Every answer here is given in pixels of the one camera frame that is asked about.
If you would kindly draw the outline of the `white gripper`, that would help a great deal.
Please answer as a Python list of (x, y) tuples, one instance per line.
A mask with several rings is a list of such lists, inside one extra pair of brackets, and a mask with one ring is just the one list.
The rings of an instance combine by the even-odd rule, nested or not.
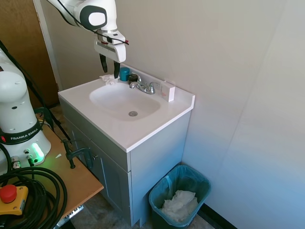
[(126, 47), (124, 44), (104, 44), (100, 40), (94, 40), (94, 49), (99, 53), (102, 69), (105, 73), (108, 72), (106, 57), (114, 60), (114, 78), (117, 79), (120, 73), (122, 62), (126, 61)]

